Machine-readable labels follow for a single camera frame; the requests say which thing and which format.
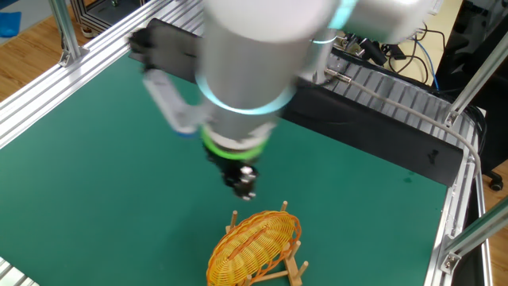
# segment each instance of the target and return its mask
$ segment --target wooden stand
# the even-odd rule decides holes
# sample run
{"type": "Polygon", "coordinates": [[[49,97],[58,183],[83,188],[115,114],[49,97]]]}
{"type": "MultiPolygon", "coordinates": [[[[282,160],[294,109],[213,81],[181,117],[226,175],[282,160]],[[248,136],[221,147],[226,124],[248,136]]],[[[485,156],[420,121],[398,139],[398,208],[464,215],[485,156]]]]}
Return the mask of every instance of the wooden stand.
{"type": "MultiPolygon", "coordinates": [[[[287,207],[287,202],[284,201],[283,206],[280,211],[286,211],[286,207],[287,207]]],[[[235,228],[235,226],[237,224],[237,217],[238,217],[238,212],[234,211],[233,217],[231,218],[231,224],[225,228],[226,233],[228,233],[230,230],[235,228]]],[[[294,255],[300,248],[301,244],[302,243],[300,241],[297,241],[296,246],[293,249],[293,251],[286,258],[284,258],[284,264],[286,266],[286,270],[262,276],[261,278],[257,279],[254,283],[287,276],[287,279],[289,280],[289,283],[291,286],[302,286],[302,275],[305,272],[305,270],[307,269],[307,266],[309,266],[309,262],[304,261],[302,264],[302,267],[300,267],[300,269],[296,265],[296,260],[294,259],[294,255]]],[[[252,277],[249,275],[245,278],[244,282],[237,284],[237,286],[250,286],[251,284],[253,284],[251,282],[251,279],[252,279],[252,277]]]]}

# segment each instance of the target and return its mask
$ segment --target black cable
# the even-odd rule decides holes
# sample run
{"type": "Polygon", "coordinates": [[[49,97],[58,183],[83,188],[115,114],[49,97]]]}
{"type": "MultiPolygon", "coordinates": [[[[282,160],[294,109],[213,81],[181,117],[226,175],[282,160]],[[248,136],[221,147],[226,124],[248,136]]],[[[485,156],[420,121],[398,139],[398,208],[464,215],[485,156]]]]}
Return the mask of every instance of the black cable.
{"type": "Polygon", "coordinates": [[[443,34],[443,32],[441,31],[436,31],[436,30],[430,30],[428,29],[427,27],[427,24],[425,24],[425,29],[420,29],[421,31],[424,31],[424,35],[428,32],[428,33],[438,33],[441,35],[441,37],[443,38],[443,51],[446,49],[446,38],[445,38],[445,35],[443,34]]]}
{"type": "Polygon", "coordinates": [[[395,71],[394,67],[391,66],[391,63],[390,63],[390,59],[388,59],[388,65],[390,66],[391,70],[394,71],[395,73],[400,73],[402,72],[405,68],[407,68],[407,66],[409,66],[411,64],[411,62],[413,61],[413,58],[414,58],[414,53],[416,52],[416,46],[417,46],[417,43],[416,41],[414,42],[414,47],[413,47],[413,52],[411,53],[411,57],[410,57],[410,60],[408,60],[408,62],[401,68],[399,69],[398,71],[395,71]]]}
{"type": "Polygon", "coordinates": [[[423,22],[423,25],[425,25],[425,29],[421,29],[421,28],[420,28],[420,30],[422,30],[422,31],[423,31],[423,36],[421,36],[421,38],[420,38],[420,39],[418,39],[418,38],[416,37],[417,35],[416,35],[416,34],[414,35],[414,38],[415,38],[415,39],[417,39],[418,41],[423,40],[423,38],[424,38],[425,36],[427,36],[427,31],[428,31],[427,24],[426,24],[425,22],[423,22]]]}
{"type": "Polygon", "coordinates": [[[478,130],[479,146],[478,153],[480,154],[483,151],[483,147],[485,146],[485,137],[487,135],[487,121],[485,120],[485,116],[483,116],[482,111],[476,106],[467,106],[464,109],[464,112],[475,122],[476,129],[478,130]]]}
{"type": "MultiPolygon", "coordinates": [[[[427,80],[429,80],[429,69],[427,68],[427,65],[425,64],[425,61],[421,59],[421,57],[419,56],[407,56],[410,58],[410,61],[412,59],[417,59],[417,60],[420,60],[421,61],[421,64],[423,64],[423,68],[425,69],[425,80],[421,81],[422,83],[427,83],[427,80]]],[[[390,56],[388,58],[388,65],[390,66],[391,70],[394,71],[394,68],[391,66],[391,59],[392,59],[392,56],[390,56]]]]}

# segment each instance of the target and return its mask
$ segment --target wooden dowel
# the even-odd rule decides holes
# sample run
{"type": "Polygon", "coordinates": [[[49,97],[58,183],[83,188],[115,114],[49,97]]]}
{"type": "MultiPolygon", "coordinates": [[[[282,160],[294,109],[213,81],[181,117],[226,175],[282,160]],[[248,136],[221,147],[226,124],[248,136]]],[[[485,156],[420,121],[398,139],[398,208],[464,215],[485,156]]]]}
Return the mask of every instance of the wooden dowel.
{"type": "Polygon", "coordinates": [[[245,286],[250,286],[252,280],[252,276],[247,275],[247,279],[245,280],[245,286]]]}
{"type": "Polygon", "coordinates": [[[302,245],[301,241],[296,242],[296,245],[294,246],[293,251],[291,251],[291,253],[289,253],[289,257],[287,258],[288,260],[290,260],[294,257],[294,255],[296,254],[296,252],[298,251],[298,249],[300,248],[301,245],[302,245]]]}
{"type": "Polygon", "coordinates": [[[286,207],[287,207],[287,201],[284,201],[283,207],[280,208],[280,211],[286,211],[286,207]]]}
{"type": "Polygon", "coordinates": [[[282,276],[286,276],[287,274],[288,274],[287,270],[284,270],[284,271],[281,271],[281,272],[277,272],[277,273],[268,274],[268,275],[265,275],[265,276],[262,276],[262,277],[258,278],[256,280],[256,282],[261,282],[261,281],[266,281],[266,280],[270,280],[270,279],[279,278],[279,277],[282,277],[282,276]]]}
{"type": "Polygon", "coordinates": [[[305,272],[305,270],[307,269],[307,266],[309,266],[309,262],[308,262],[308,261],[303,262],[303,265],[302,265],[302,267],[300,267],[300,269],[298,270],[298,273],[296,273],[296,277],[295,277],[295,278],[300,278],[300,277],[302,277],[303,273],[304,273],[304,272],[305,272]]]}
{"type": "Polygon", "coordinates": [[[238,211],[233,211],[233,217],[231,218],[231,224],[229,225],[229,231],[231,231],[237,223],[238,211]]]}

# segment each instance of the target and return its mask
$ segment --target metal frame post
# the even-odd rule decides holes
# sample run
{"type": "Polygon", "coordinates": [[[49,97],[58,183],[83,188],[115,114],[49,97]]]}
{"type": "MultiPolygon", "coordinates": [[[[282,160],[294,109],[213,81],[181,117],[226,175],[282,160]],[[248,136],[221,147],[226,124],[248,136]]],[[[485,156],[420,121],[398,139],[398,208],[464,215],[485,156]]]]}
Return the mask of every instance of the metal frame post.
{"type": "Polygon", "coordinates": [[[49,0],[49,5],[62,39],[63,53],[58,64],[66,67],[84,56],[88,51],[78,45],[65,0],[49,0]]]}
{"type": "Polygon", "coordinates": [[[499,41],[494,51],[487,57],[468,85],[462,90],[444,120],[447,127],[451,127],[464,108],[473,100],[485,82],[491,77],[499,65],[508,56],[508,33],[499,41]]]}
{"type": "Polygon", "coordinates": [[[508,225],[508,196],[455,238],[444,240],[441,271],[452,274],[462,256],[508,225]]]}

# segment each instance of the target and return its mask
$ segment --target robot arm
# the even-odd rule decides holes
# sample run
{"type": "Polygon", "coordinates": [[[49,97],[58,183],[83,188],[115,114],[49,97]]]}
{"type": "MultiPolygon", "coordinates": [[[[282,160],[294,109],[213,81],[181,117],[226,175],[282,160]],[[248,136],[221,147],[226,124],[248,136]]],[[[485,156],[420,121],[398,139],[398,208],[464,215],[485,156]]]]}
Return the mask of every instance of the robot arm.
{"type": "Polygon", "coordinates": [[[424,2],[207,0],[195,75],[201,106],[186,105],[161,71],[147,71],[144,83],[177,132],[193,133],[202,126],[208,159],[235,195],[250,200],[259,174],[253,164],[295,92],[292,83],[298,73],[315,82],[325,70],[333,42],[327,39],[334,29],[387,42],[405,39],[421,21],[408,28],[405,20],[415,20],[402,17],[403,10],[424,2]],[[389,21],[361,21],[375,12],[378,21],[389,21]]]}

